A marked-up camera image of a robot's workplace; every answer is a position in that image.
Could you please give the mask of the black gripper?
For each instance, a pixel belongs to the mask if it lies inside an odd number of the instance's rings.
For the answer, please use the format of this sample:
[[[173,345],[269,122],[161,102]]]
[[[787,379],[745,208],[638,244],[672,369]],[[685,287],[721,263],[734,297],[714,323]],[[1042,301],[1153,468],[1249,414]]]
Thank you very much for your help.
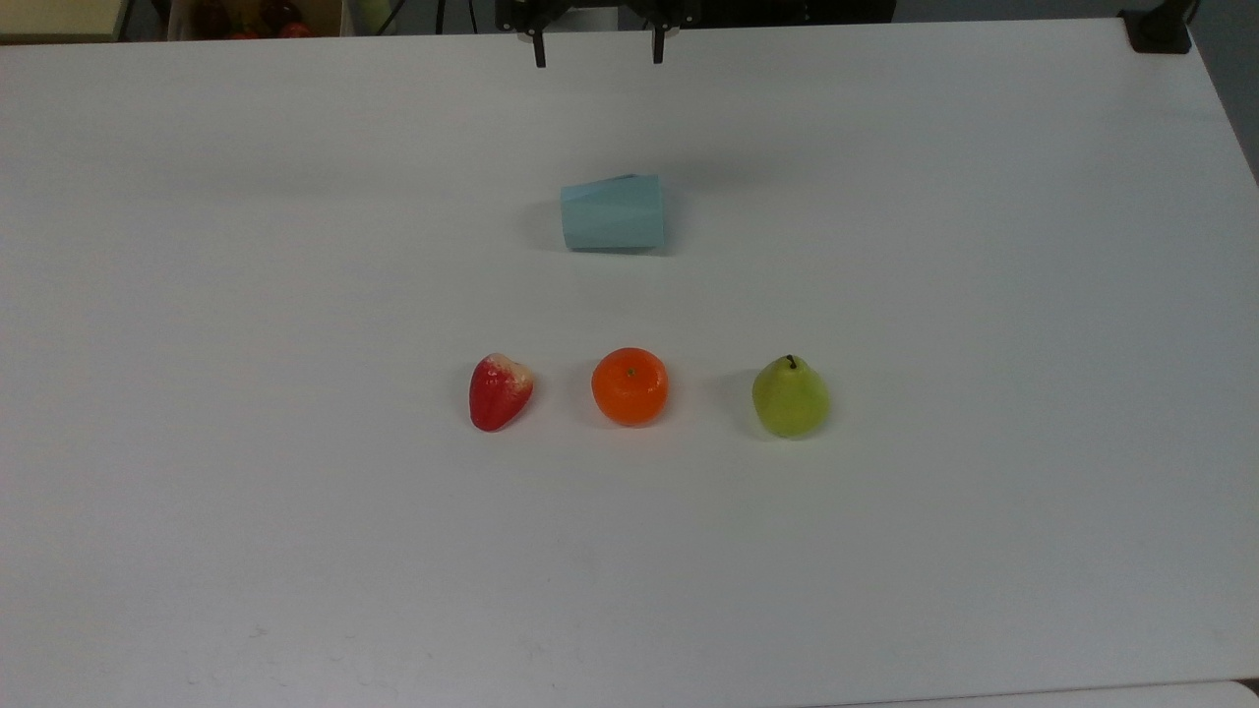
[[[651,55],[655,66],[663,63],[667,30],[696,26],[701,21],[701,1],[495,1],[495,24],[500,30],[531,30],[538,68],[546,67],[545,28],[575,10],[630,9],[651,26]]]

